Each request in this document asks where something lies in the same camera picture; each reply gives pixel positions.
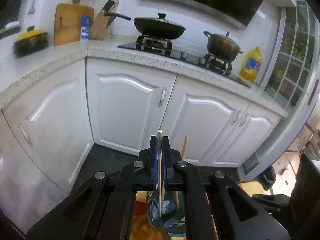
silver cabinet handle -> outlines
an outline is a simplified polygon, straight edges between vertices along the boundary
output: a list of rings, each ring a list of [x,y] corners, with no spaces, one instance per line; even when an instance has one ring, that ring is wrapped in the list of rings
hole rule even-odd
[[[236,122],[238,122],[240,113],[241,113],[241,110],[238,111],[237,119],[235,119],[235,120],[231,123],[231,125],[234,125]]]
[[[247,114],[245,115],[245,119],[244,119],[244,121],[239,125],[239,127],[241,127],[241,126],[244,125],[244,123],[247,121],[248,116],[249,116],[249,113],[247,113]]]
[[[30,147],[33,148],[33,144],[32,144],[32,142],[31,142],[31,139],[30,139],[29,135],[26,133],[26,131],[24,130],[24,128],[23,128],[23,126],[22,126],[22,123],[19,123],[19,124],[18,124],[18,128],[19,128],[19,130],[22,132],[25,140],[28,142],[28,144],[30,145]]]
[[[158,104],[159,108],[162,107],[162,103],[163,103],[163,101],[164,101],[164,96],[165,96],[165,92],[166,92],[166,91],[167,91],[167,88],[164,87],[164,88],[162,89],[162,96],[161,96],[160,102],[159,102],[159,104]]]

speckled stone countertop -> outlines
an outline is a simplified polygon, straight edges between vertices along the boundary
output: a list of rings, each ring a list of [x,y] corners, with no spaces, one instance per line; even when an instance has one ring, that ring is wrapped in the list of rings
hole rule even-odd
[[[154,67],[214,85],[264,106],[283,117],[288,113],[261,88],[247,88],[233,80],[209,70],[175,59],[117,46],[123,41],[74,42],[58,47],[49,47],[22,58],[10,55],[0,59],[0,109],[9,104],[25,89],[49,74],[84,57],[100,57]]]

yellow lid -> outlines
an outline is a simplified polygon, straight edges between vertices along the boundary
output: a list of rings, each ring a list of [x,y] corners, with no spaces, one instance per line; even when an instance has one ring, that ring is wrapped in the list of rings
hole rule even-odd
[[[32,36],[44,33],[43,30],[35,30],[34,26],[31,26],[27,29],[28,31],[26,33],[23,33],[19,38],[17,38],[17,41],[21,41],[27,38],[30,38]]]

yellow cooking oil bottle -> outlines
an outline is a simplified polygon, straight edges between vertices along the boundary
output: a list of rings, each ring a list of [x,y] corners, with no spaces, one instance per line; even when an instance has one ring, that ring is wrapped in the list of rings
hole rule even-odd
[[[249,51],[245,56],[242,62],[240,76],[248,81],[253,82],[258,75],[261,63],[262,55],[260,53],[260,47],[256,47],[255,49]]]

cutting board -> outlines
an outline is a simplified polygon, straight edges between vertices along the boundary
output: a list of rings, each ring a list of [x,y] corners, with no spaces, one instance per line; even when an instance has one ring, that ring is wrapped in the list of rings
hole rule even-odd
[[[94,9],[77,4],[60,3],[54,19],[53,44],[59,46],[80,40],[81,17],[93,19]]]

